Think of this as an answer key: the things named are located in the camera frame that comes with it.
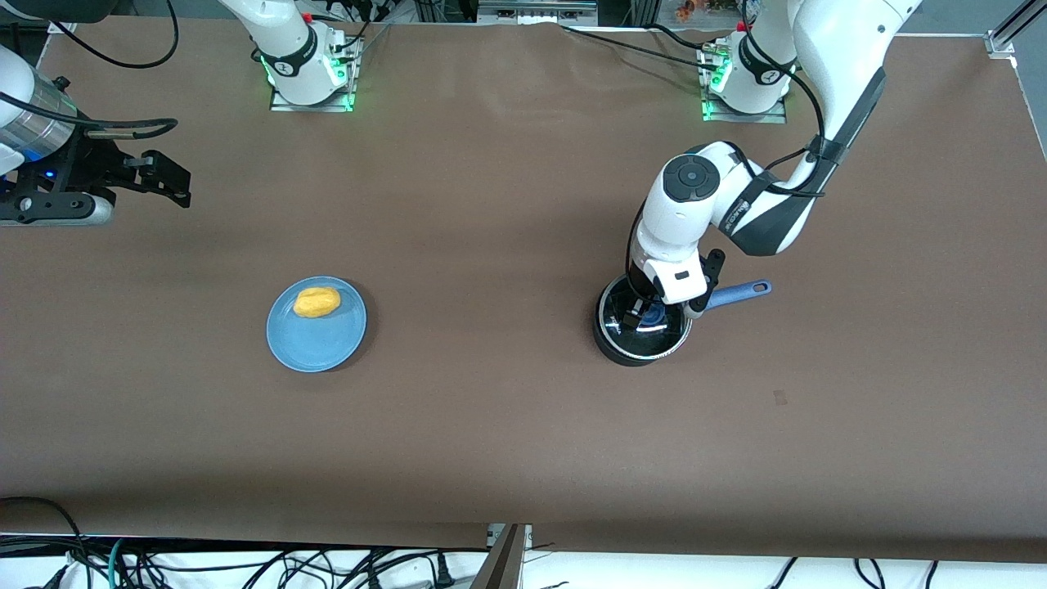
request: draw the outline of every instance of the cable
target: cable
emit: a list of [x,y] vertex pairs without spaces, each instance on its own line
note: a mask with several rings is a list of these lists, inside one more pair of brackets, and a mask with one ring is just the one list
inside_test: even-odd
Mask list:
[[324,556],[325,552],[326,552],[326,550],[320,550],[320,551],[316,552],[315,554],[313,554],[312,557],[310,557],[309,559],[307,559],[306,561],[300,562],[300,563],[292,557],[290,559],[290,561],[293,562],[293,563],[295,563],[295,564],[297,564],[297,567],[295,567],[294,570],[291,570],[291,569],[289,569],[287,567],[287,561],[288,561],[288,559],[283,559],[283,562],[284,562],[284,573],[281,575],[280,581],[276,583],[276,588],[277,589],[285,589],[287,587],[287,584],[291,581],[291,577],[300,572],[303,574],[307,574],[307,575],[313,576],[314,579],[318,579],[324,584],[324,589],[328,589],[327,581],[324,581],[321,577],[319,577],[315,573],[311,573],[311,572],[309,572],[307,570],[304,570],[307,566],[309,566],[310,563],[312,563],[316,559],[318,559],[321,556]]
[[334,584],[338,582],[338,579],[334,572],[334,563],[332,563],[331,559],[328,558],[326,550],[321,551],[320,556],[324,557],[324,562],[328,564],[328,572],[331,573],[331,589],[334,589]]
[[876,563],[876,559],[869,559],[869,562],[872,563],[872,568],[876,571],[876,579],[879,580],[879,585],[876,585],[865,575],[865,572],[862,570],[862,559],[854,559],[854,570],[857,571],[857,575],[861,576],[862,581],[864,581],[865,584],[871,589],[887,589],[887,583],[884,582],[884,572],[879,570],[879,564]]
[[437,565],[432,564],[432,559],[426,557],[425,562],[429,564],[429,570],[432,571],[432,587],[437,589],[440,587],[440,576],[437,574]]
[[596,39],[597,41],[603,41],[604,43],[610,43],[611,45],[618,45],[619,47],[625,47],[626,49],[632,49],[633,51],[640,51],[641,53],[647,53],[648,55],[654,55],[655,58],[662,58],[663,60],[669,60],[671,62],[682,63],[684,65],[689,65],[696,67],[698,69],[708,69],[710,71],[715,70],[716,66],[712,64],[701,64],[691,60],[685,60],[683,58],[677,58],[674,55],[667,55],[666,53],[660,53],[651,49],[644,47],[638,47],[636,45],[629,45],[628,43],[622,43],[621,41],[616,41],[614,39],[608,39],[606,37],[600,37],[599,35],[593,35],[592,32],[586,32],[584,30],[578,30],[577,28],[571,28],[570,26],[560,25],[560,28],[569,32],[574,32],[575,35],[581,35],[582,37],[588,37],[589,39]]
[[130,137],[132,139],[149,139],[152,137],[158,137],[178,126],[177,118],[144,118],[141,120],[94,120],[89,118],[77,118],[75,116],[69,116],[60,112],[43,109],[38,106],[30,105],[29,103],[23,103],[22,100],[5,94],[4,92],[0,92],[0,100],[23,110],[27,110],[34,114],[39,114],[40,116],[52,118],[61,122],[80,124],[88,129],[147,129],[150,127],[159,127],[159,129],[155,129],[147,133],[132,133]]
[[284,550],[283,552],[276,554],[275,557],[269,559],[265,563],[263,563],[263,565],[261,567],[259,567],[259,569],[257,571],[254,571],[247,579],[247,581],[244,582],[244,585],[243,585],[242,589],[252,589],[254,587],[254,585],[258,584],[259,580],[262,579],[262,575],[265,574],[265,571],[269,570],[269,568],[272,567],[272,565],[276,564],[277,562],[280,562],[281,560],[283,560],[284,557],[286,557],[286,556],[288,556],[290,553],[291,553],[290,550]]
[[[0,98],[2,98],[3,96],[6,96],[6,94],[0,92]],[[40,505],[46,505],[51,509],[54,509],[55,512],[59,513],[60,516],[62,516],[62,519],[66,521],[66,524],[69,525],[69,529],[72,530],[72,535],[73,538],[75,538],[76,540],[76,545],[80,548],[81,556],[83,556],[85,561],[89,559],[87,547],[84,545],[84,535],[81,534],[80,527],[76,525],[76,522],[72,519],[72,516],[69,515],[69,512],[65,511],[65,507],[59,505],[57,502],[51,501],[50,499],[44,499],[43,497],[31,497],[27,495],[19,495],[14,497],[0,497],[0,505],[3,505],[4,503],[37,503]],[[93,582],[92,582],[93,576],[94,575],[91,574],[91,571],[88,570],[87,589],[91,589],[93,587]]]
[[[425,552],[415,552],[415,553],[411,553],[411,554],[403,554],[403,556],[397,557],[397,558],[395,558],[395,559],[393,559],[391,561],[386,561],[384,563],[375,563],[373,561],[369,561],[364,565],[364,563],[361,561],[360,564],[358,564],[356,567],[354,567],[354,571],[357,571],[357,569],[359,569],[360,571],[362,571],[363,568],[364,568],[364,566],[365,566],[367,568],[367,574],[363,579],[363,581],[361,581],[360,583],[358,583],[353,589],[362,589],[362,587],[364,585],[369,585],[370,582],[373,579],[377,579],[379,574],[381,574],[381,573],[389,570],[393,567],[402,565],[404,563],[414,561],[416,559],[425,559],[431,565],[432,561],[429,560],[429,557],[431,557],[433,554],[439,554],[441,552],[487,552],[487,551],[488,550],[483,549],[483,548],[475,548],[475,549],[456,548],[454,550],[427,550]],[[356,574],[354,574],[353,576],[347,577],[346,581],[343,581],[341,583],[341,585],[338,586],[337,589],[341,589],[342,587],[344,587],[347,583],[351,582],[356,576]]]
[[[723,144],[726,144],[726,145],[728,145],[732,150],[734,150],[734,152],[738,155],[738,159],[741,161],[741,164],[745,167],[745,171],[749,172],[749,175],[751,177],[753,177],[753,178],[757,177],[756,169],[753,168],[753,164],[749,161],[749,156],[745,155],[745,152],[741,151],[741,148],[738,146],[737,143],[735,143],[733,141],[722,140],[722,139],[720,139],[720,142],[723,143]],[[800,189],[788,189],[788,188],[780,188],[780,187],[778,188],[778,190],[773,190],[773,189],[771,189],[773,187],[778,187],[778,186],[775,186],[774,184],[772,184],[772,185],[770,185],[770,186],[767,186],[767,187],[765,187],[763,189],[765,191],[770,191],[770,192],[773,192],[773,194],[788,194],[790,196],[802,196],[802,197],[806,197],[806,198],[821,198],[821,197],[825,196],[825,192],[823,192],[823,191],[804,191],[804,190],[800,190]]]
[[781,589],[782,583],[785,583],[785,577],[788,576],[788,571],[793,569],[793,565],[795,565],[799,560],[799,557],[793,557],[789,559],[788,562],[785,563],[785,567],[782,568],[782,571],[778,573],[778,580],[775,581],[774,585],[767,589]]
[[357,41],[359,41],[360,38],[363,37],[363,31],[367,29],[367,25],[369,24],[371,24],[371,21],[363,21],[363,26],[360,27],[360,31],[356,33],[356,37],[350,39],[343,45],[338,45],[337,47],[334,48],[334,50],[335,51],[340,51],[340,50],[344,49],[346,47],[349,47],[353,43],[356,43]]
[[171,0],[165,0],[165,1],[168,3],[168,10],[171,13],[171,27],[174,30],[173,39],[171,41],[171,48],[168,49],[168,53],[165,55],[149,63],[128,63],[114,60],[113,58],[110,58],[109,55],[103,53],[102,51],[85,43],[80,37],[76,37],[75,35],[72,33],[71,30],[66,28],[64,24],[57,21],[51,21],[51,24],[53,24],[55,27],[58,27],[59,30],[64,32],[66,37],[72,40],[73,43],[87,49],[89,53],[93,54],[96,58],[101,58],[102,60],[109,62],[113,65],[119,67],[126,67],[128,69],[149,69],[151,67],[156,67],[158,65],[163,65],[164,63],[166,63],[168,60],[171,59],[171,55],[175,54],[175,50],[178,49],[178,17],[175,15],[175,7],[171,4]]
[[106,577],[109,580],[109,589],[116,589],[116,558],[120,553],[120,545],[124,544],[124,539],[120,538],[113,544],[113,549],[109,551],[109,568],[107,569]]
[[668,35],[669,39],[672,39],[673,41],[675,41],[676,43],[680,43],[681,45],[683,45],[685,47],[688,47],[690,49],[695,49],[695,50],[701,50],[701,45],[699,43],[691,43],[690,41],[687,41],[686,39],[680,37],[675,32],[673,32],[672,30],[670,30],[668,27],[666,27],[664,25],[661,25],[661,24],[659,24],[656,22],[647,23],[647,24],[644,25],[644,28],[661,30],[662,32]]
[[[739,2],[738,3],[738,9],[741,12],[741,23],[742,23],[742,26],[745,28],[745,39],[744,39],[744,42],[747,42],[750,45],[752,45],[753,48],[756,49],[756,52],[759,53],[760,56],[763,59],[763,61],[767,62],[768,65],[771,65],[772,67],[774,67],[776,70],[778,70],[782,74],[787,75],[789,77],[789,80],[792,80],[793,82],[795,82],[796,85],[799,86],[801,90],[803,90],[803,93],[807,95],[807,98],[810,100],[811,107],[814,107],[814,109],[815,109],[815,119],[818,122],[818,136],[822,137],[822,138],[825,138],[825,117],[823,116],[822,105],[818,101],[818,97],[815,96],[815,93],[810,90],[810,87],[807,86],[806,82],[804,82],[800,76],[798,76],[795,73],[793,73],[792,71],[789,71],[789,69],[787,67],[785,67],[784,65],[782,65],[782,64],[778,63],[777,61],[775,61],[774,59],[772,59],[771,55],[768,55],[763,50],[763,48],[761,48],[760,45],[756,42],[756,39],[753,38],[753,28],[752,28],[752,26],[750,26],[750,24],[749,24],[749,18],[745,15],[745,4],[748,4],[748,2]],[[744,156],[741,155],[740,152],[739,152],[738,155],[739,155],[739,157],[742,158],[743,161],[748,161],[744,158]],[[810,173],[807,174],[807,178],[803,182],[800,183],[801,186],[804,185],[804,184],[806,184],[807,182],[809,182],[811,180],[811,178],[815,177],[815,174],[818,173],[818,166],[821,165],[821,163],[822,163],[822,159],[819,158],[818,161],[815,162],[815,166],[811,167]],[[745,167],[747,167],[747,169],[750,169],[750,171],[752,169],[752,166],[750,166],[750,165],[747,165]],[[767,186],[765,189],[766,189],[766,191],[770,191],[772,194],[783,194],[783,195],[789,195],[789,196],[805,196],[805,197],[815,197],[816,196],[816,192],[807,192],[807,191],[796,190],[796,189],[792,189],[792,188],[783,188],[781,186],[776,186],[774,184]],[[817,196],[823,196],[823,195],[821,192],[817,192]]]
[[250,563],[245,565],[224,565],[216,567],[173,567],[170,565],[158,565],[152,563],[152,559],[149,559],[151,564],[150,567],[159,570],[168,570],[171,572],[218,572],[223,570],[237,570],[242,568],[254,568],[265,565],[265,563]]
[[794,157],[799,157],[799,156],[803,155],[804,152],[806,152],[806,151],[807,151],[807,148],[800,148],[800,149],[794,151],[793,153],[790,153],[788,155],[783,155],[783,156],[779,157],[778,159],[776,159],[776,160],[772,161],[771,163],[768,163],[763,168],[764,169],[770,169],[770,168],[774,167],[775,165],[778,165],[778,164],[781,164],[781,163],[785,163],[786,161],[788,161],[789,159],[793,159]]
[[927,571],[927,579],[923,581],[923,589],[931,589],[931,581],[934,580],[934,573],[938,571],[938,561],[931,562],[931,568]]
[[60,589],[62,587],[62,579],[65,576],[65,571],[69,570],[69,565],[65,565],[58,570],[47,583],[41,589]]
[[366,567],[367,564],[370,564],[374,559],[380,559],[381,557],[389,553],[392,550],[385,548],[379,548],[367,552],[367,556],[363,557],[362,559],[360,559],[360,562],[356,563],[356,566],[354,566],[352,570],[349,571],[349,574],[346,575],[346,579],[343,579],[341,583],[339,583],[338,586],[335,587],[335,589],[344,589],[350,583],[353,582],[353,579],[356,577],[356,575],[360,574],[360,571],[362,571],[364,567]]

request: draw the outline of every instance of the food item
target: food item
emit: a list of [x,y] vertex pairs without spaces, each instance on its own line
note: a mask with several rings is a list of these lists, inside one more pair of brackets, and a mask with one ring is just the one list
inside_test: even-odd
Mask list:
[[298,292],[294,300],[294,314],[298,317],[315,319],[331,315],[341,305],[341,294],[330,286],[306,288]]
[[684,2],[676,8],[676,21],[685,23],[691,20],[691,15],[694,14],[699,6],[705,6],[705,0],[684,0]]

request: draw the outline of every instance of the blue pan handle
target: blue pan handle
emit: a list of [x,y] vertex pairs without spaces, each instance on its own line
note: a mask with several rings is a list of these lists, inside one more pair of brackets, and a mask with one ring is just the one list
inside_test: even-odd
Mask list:
[[706,305],[706,311],[708,312],[709,310],[715,310],[716,308],[733,305],[750,299],[756,299],[757,297],[763,297],[764,294],[771,294],[771,290],[770,279],[757,279],[747,281],[744,284],[717,288],[716,290],[713,290],[713,293],[709,297],[709,304]]

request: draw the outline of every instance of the black cable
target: black cable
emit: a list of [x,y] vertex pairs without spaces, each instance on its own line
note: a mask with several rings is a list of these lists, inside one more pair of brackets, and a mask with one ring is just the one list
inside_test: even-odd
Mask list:
[[337,577],[338,577],[338,576],[346,576],[346,575],[348,575],[348,574],[349,574],[349,571],[341,571],[341,570],[338,570],[338,569],[337,569],[337,568],[336,568],[336,567],[335,567],[335,566],[334,566],[334,565],[333,565],[333,564],[331,563],[331,559],[329,559],[329,558],[327,557],[327,554],[324,554],[322,559],[324,559],[324,560],[325,560],[325,561],[327,562],[327,566],[321,566],[321,565],[318,565],[318,564],[313,564],[313,563],[307,563],[306,561],[304,561],[304,560],[302,560],[302,559],[298,559],[298,558],[296,558],[296,557],[294,557],[294,556],[291,556],[291,557],[288,557],[288,558],[287,558],[287,560],[289,560],[289,561],[291,561],[291,562],[293,562],[293,563],[296,563],[296,564],[299,564],[299,565],[300,565],[300,564],[305,564],[305,565],[306,565],[307,567],[309,567],[309,568],[311,568],[311,569],[314,569],[314,570],[318,570],[318,571],[322,571],[322,572],[326,572],[326,573],[329,573],[329,574],[331,574],[331,575],[333,575],[333,576],[335,577],[335,581],[337,581]]
[[466,21],[476,22],[476,9],[470,0],[459,0],[459,10],[462,10],[462,18]]
[[763,168],[764,168],[764,169],[771,169],[771,168],[772,168],[772,167],[774,167],[775,165],[779,165],[779,164],[781,164],[781,163],[785,163],[785,162],[786,162],[786,161],[788,161],[789,159],[793,159],[793,158],[795,158],[795,157],[799,157],[799,156],[803,155],[803,154],[804,154],[804,153],[805,153],[806,151],[807,151],[807,148],[800,148],[800,149],[798,149],[798,150],[794,151],[793,153],[790,153],[790,154],[788,154],[788,155],[783,155],[783,156],[779,157],[778,159],[776,159],[776,160],[772,161],[771,163],[768,163],[768,164],[767,164],[767,165],[766,165],[765,167],[763,167]]
[[[6,95],[7,94],[4,94],[3,92],[0,92],[0,97],[6,96]],[[62,516],[62,519],[64,519],[66,521],[66,524],[69,525],[69,529],[72,530],[72,535],[73,535],[73,538],[76,540],[76,545],[80,548],[81,556],[84,558],[85,561],[89,559],[89,556],[88,556],[88,552],[87,552],[87,547],[84,545],[84,535],[81,534],[80,527],[76,525],[75,520],[72,519],[72,516],[69,515],[69,512],[66,512],[65,507],[63,507],[62,505],[59,505],[57,502],[51,501],[50,499],[44,499],[43,497],[31,497],[31,496],[27,496],[27,495],[19,495],[19,496],[14,496],[14,497],[0,497],[0,505],[3,505],[4,503],[7,503],[7,504],[15,504],[15,503],[36,503],[36,504],[39,504],[39,505],[46,505],[46,506],[50,507],[51,509],[54,509],[55,512],[59,513],[60,516]],[[94,575],[91,574],[90,570],[88,570],[87,571],[87,589],[91,589],[91,587],[93,587],[93,585],[94,585],[93,577],[94,577]]]
[[326,550],[321,551],[320,556],[324,557],[324,562],[328,565],[328,572],[331,573],[331,589],[334,589],[334,584],[338,582],[338,577],[334,572],[334,563],[332,563],[331,559],[328,558]]
[[140,120],[94,120],[87,118],[77,118],[75,116],[69,116],[67,114],[62,114],[60,112],[53,112],[47,109],[40,108],[38,106],[30,105],[29,103],[23,103],[22,100],[0,92],[0,100],[3,100],[12,106],[16,106],[23,110],[27,110],[34,114],[39,114],[40,116],[45,116],[47,118],[52,118],[61,122],[69,122],[72,124],[80,124],[88,129],[147,129],[150,127],[159,127],[153,131],[146,133],[132,133],[131,138],[133,139],[149,139],[152,137],[160,136],[168,131],[171,131],[178,126],[177,118],[144,118]]
[[872,568],[876,571],[876,579],[879,580],[879,585],[876,585],[865,575],[865,571],[862,570],[862,559],[854,559],[854,570],[857,572],[857,575],[861,576],[862,581],[864,581],[865,584],[871,589],[887,589],[887,583],[884,582],[884,572],[879,570],[879,564],[876,563],[876,559],[869,559],[869,562],[872,563]]
[[671,62],[682,63],[689,65],[691,67],[696,67],[698,69],[708,69],[710,71],[715,70],[716,66],[712,64],[701,64],[691,60],[685,60],[683,58],[677,58],[674,55],[667,55],[666,53],[660,53],[645,47],[638,47],[636,45],[629,45],[628,43],[622,43],[621,41],[616,41],[615,39],[608,39],[606,37],[600,37],[599,35],[593,35],[592,32],[586,32],[584,30],[578,30],[577,28],[571,28],[570,26],[560,25],[560,28],[569,32],[574,32],[575,35],[581,35],[582,37],[588,37],[589,39],[596,39],[597,41],[603,41],[604,43],[610,43],[611,45],[618,45],[619,47],[625,47],[626,49],[632,49],[633,51],[640,51],[641,53],[647,53],[648,55],[654,55],[655,58],[662,58],[663,60],[669,60]]
[[[720,142],[734,150],[734,152],[738,155],[738,159],[741,161],[741,164],[745,167],[745,171],[749,172],[749,175],[751,177],[755,178],[757,176],[756,169],[753,168],[753,164],[749,161],[749,156],[745,155],[745,152],[741,151],[741,148],[738,146],[737,143],[722,139],[720,139]],[[821,198],[825,196],[825,192],[822,191],[804,191],[800,189],[789,189],[789,188],[778,188],[777,190],[771,189],[774,187],[778,186],[772,184],[763,189],[773,194],[787,194],[790,196],[803,196],[806,198]]]
[[785,577],[788,576],[788,571],[793,569],[793,565],[795,565],[799,560],[799,557],[793,557],[789,559],[788,562],[785,563],[785,567],[782,568],[782,571],[778,573],[778,580],[775,581],[775,583],[767,589],[781,589],[782,583],[785,583]]
[[69,565],[64,565],[47,580],[47,583],[41,589],[60,589],[62,587],[62,579],[65,576],[65,571],[67,570],[69,570]]
[[23,56],[22,53],[22,26],[17,22],[10,23],[10,48],[15,51],[18,56]]
[[124,579],[124,583],[129,589],[134,589],[134,580],[131,577],[131,573],[128,572],[128,566],[127,563],[124,562],[122,556],[116,554],[115,565],[116,574]]
[[938,571],[938,561],[931,563],[931,568],[927,571],[927,579],[923,581],[923,589],[931,589],[931,582],[934,581],[934,573]]
[[437,565],[432,564],[432,559],[426,557],[425,562],[429,563],[429,570],[432,571],[432,589],[437,589],[440,583],[440,576],[437,574]]
[[443,552],[437,554],[437,570],[432,572],[432,589],[448,589],[456,583],[451,572],[447,570],[447,557]]
[[651,23],[645,24],[644,28],[653,28],[653,29],[656,29],[656,30],[661,30],[662,32],[668,35],[669,39],[672,39],[673,41],[675,41],[676,43],[680,43],[681,45],[683,45],[685,47],[688,47],[690,49],[695,49],[695,50],[701,50],[701,44],[700,43],[691,43],[690,41],[682,38],[681,36],[676,35],[672,30],[670,30],[669,27],[667,27],[665,25],[661,25],[661,24],[659,24],[656,22],[651,22]]
[[290,550],[284,550],[283,552],[276,554],[275,557],[269,559],[265,563],[263,563],[262,566],[259,567],[259,569],[257,571],[254,571],[247,579],[247,581],[244,582],[244,585],[243,585],[242,589],[252,589],[254,587],[254,585],[258,584],[259,580],[262,579],[262,575],[265,574],[265,571],[269,570],[269,568],[271,568],[272,565],[276,564],[277,562],[280,562],[281,560],[283,560],[284,557],[286,557],[286,556],[288,556],[290,553],[291,553]]
[[146,568],[142,565],[144,565],[148,562],[149,562],[148,561],[148,557],[147,557],[147,554],[146,554],[144,551],[139,552],[138,554],[135,554],[134,576],[138,581],[138,587],[144,587],[146,586],[146,580],[143,580],[141,577],[141,571],[142,571],[143,568]]
[[327,581],[324,581],[319,576],[316,576],[314,573],[311,573],[309,571],[304,570],[307,566],[309,566],[310,563],[312,563],[316,559],[320,558],[324,554],[324,552],[325,552],[325,550],[320,550],[320,551],[316,552],[315,554],[313,554],[312,557],[310,557],[309,559],[307,559],[306,561],[303,561],[303,562],[298,562],[297,560],[295,560],[292,557],[290,559],[290,561],[293,562],[293,563],[295,563],[297,565],[293,570],[291,570],[291,569],[289,569],[287,567],[287,561],[288,561],[288,559],[283,559],[283,562],[284,562],[284,573],[281,574],[280,581],[276,583],[276,588],[277,589],[285,589],[287,587],[287,584],[291,581],[291,577],[293,577],[295,574],[297,574],[297,573],[300,572],[303,574],[307,574],[307,575],[310,575],[310,576],[314,576],[315,579],[319,579],[320,582],[324,583],[324,589],[327,589],[327,587],[328,587]]
[[171,55],[175,54],[175,50],[178,49],[178,16],[175,15],[175,7],[171,4],[171,0],[166,0],[166,2],[168,2],[168,10],[171,13],[171,27],[172,27],[172,29],[174,31],[173,39],[171,41],[171,48],[168,49],[168,53],[165,55],[163,55],[162,58],[160,58],[160,59],[158,59],[156,61],[149,62],[149,63],[128,63],[128,62],[121,62],[121,61],[118,61],[118,60],[114,60],[113,58],[110,58],[109,55],[103,53],[102,51],[99,51],[99,50],[95,49],[94,47],[92,47],[92,46],[88,45],[87,43],[85,43],[80,37],[76,37],[75,35],[72,33],[71,30],[69,30],[68,28],[66,28],[66,26],[64,24],[62,24],[60,22],[57,22],[57,21],[51,21],[51,24],[53,24],[55,27],[58,27],[59,30],[61,30],[62,32],[64,32],[66,35],[66,37],[68,37],[69,39],[72,40],[73,43],[75,43],[75,44],[80,45],[81,47],[87,49],[87,51],[89,53],[93,54],[96,58],[101,58],[102,60],[104,60],[106,62],[109,62],[109,63],[111,63],[113,65],[116,65],[116,66],[119,66],[119,67],[126,67],[128,69],[149,69],[151,67],[156,67],[158,65],[162,65],[162,64],[166,63],[168,60],[171,59]]
[[[795,82],[796,85],[799,86],[801,90],[803,90],[803,93],[807,95],[807,98],[810,100],[811,107],[814,107],[814,109],[815,109],[815,119],[818,122],[818,136],[822,137],[822,138],[825,138],[825,117],[824,117],[824,115],[822,113],[822,105],[818,101],[818,97],[815,95],[815,92],[811,91],[810,87],[807,86],[806,82],[804,82],[800,76],[798,76],[795,73],[793,73],[792,71],[789,71],[789,69],[787,67],[785,67],[784,65],[782,65],[782,64],[778,63],[777,61],[775,61],[756,42],[756,39],[753,38],[753,28],[750,26],[750,24],[749,24],[749,18],[745,15],[745,4],[747,4],[747,2],[739,2],[738,3],[738,9],[741,12],[741,23],[742,23],[742,26],[745,28],[745,39],[743,40],[743,42],[749,43],[750,45],[752,45],[753,48],[756,49],[756,52],[760,54],[760,58],[763,59],[763,61],[767,62],[767,64],[771,65],[771,67],[775,68],[776,70],[778,70],[782,74],[787,75],[789,77],[789,80],[792,80],[793,82]],[[807,178],[803,182],[800,183],[801,186],[804,185],[804,184],[806,184],[807,182],[809,182],[810,179],[815,177],[815,174],[818,173],[818,166],[821,165],[821,163],[822,163],[822,160],[821,160],[821,158],[819,158],[818,161],[815,163],[815,166],[811,167],[810,173],[807,174]],[[774,184],[767,186],[765,189],[766,189],[766,191],[770,191],[772,194],[783,194],[783,195],[789,195],[789,196],[805,196],[805,197],[822,196],[821,192],[807,192],[807,191],[796,190],[796,189],[792,189],[792,188],[783,188],[783,187],[780,187],[780,186],[776,186]]]
[[371,21],[363,21],[363,26],[360,27],[360,31],[356,33],[356,37],[350,39],[343,45],[338,45],[337,47],[334,48],[334,50],[335,51],[340,51],[340,50],[344,49],[346,47],[349,47],[353,43],[356,43],[357,41],[359,41],[360,38],[363,37],[363,31],[367,29],[367,25],[369,24],[371,24]]
[[254,568],[265,565],[265,563],[249,563],[244,565],[224,565],[215,567],[173,567],[170,565],[158,565],[153,563],[150,565],[151,568],[158,570],[168,570],[171,572],[217,572],[223,570],[237,570],[242,568]]
[[363,557],[362,559],[360,559],[360,562],[356,563],[356,566],[354,566],[353,569],[349,571],[349,574],[346,575],[346,579],[343,579],[342,582],[339,583],[338,587],[336,587],[335,589],[344,589],[350,583],[353,582],[353,579],[355,579],[358,574],[360,574],[360,571],[362,571],[367,565],[372,563],[372,561],[374,561],[375,559],[380,559],[385,554],[388,554],[389,552],[392,552],[392,550],[387,548],[378,548],[372,550],[371,552],[367,552],[367,556]]
[[[361,581],[359,584],[357,584],[353,589],[362,589],[362,587],[364,585],[367,585],[369,582],[372,581],[372,579],[377,579],[379,574],[381,574],[381,573],[389,570],[393,567],[400,566],[400,565],[402,565],[404,563],[414,561],[416,559],[425,559],[431,565],[432,561],[429,560],[429,557],[431,557],[433,554],[439,554],[441,552],[464,552],[464,551],[469,551],[469,552],[473,552],[473,551],[474,552],[487,552],[488,550],[482,549],[482,548],[476,548],[476,549],[462,549],[462,548],[456,548],[454,550],[428,550],[428,551],[425,551],[425,552],[415,552],[413,554],[403,554],[401,557],[397,557],[397,558],[395,558],[395,559],[393,559],[391,561],[386,561],[384,563],[373,563],[373,562],[372,563],[367,563],[369,570],[367,570],[366,577],[364,577],[364,580]],[[352,576],[351,577],[347,577],[346,582],[352,581],[352,579],[353,579]],[[339,585],[338,587],[339,588],[343,587],[346,582],[342,582],[342,585]]]

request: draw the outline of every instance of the yellow sponge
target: yellow sponge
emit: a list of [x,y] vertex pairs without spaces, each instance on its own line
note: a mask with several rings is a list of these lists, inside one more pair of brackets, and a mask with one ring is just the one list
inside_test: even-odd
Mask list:
[[341,305],[341,294],[329,286],[306,288],[298,292],[294,313],[298,317],[315,319],[331,315]]

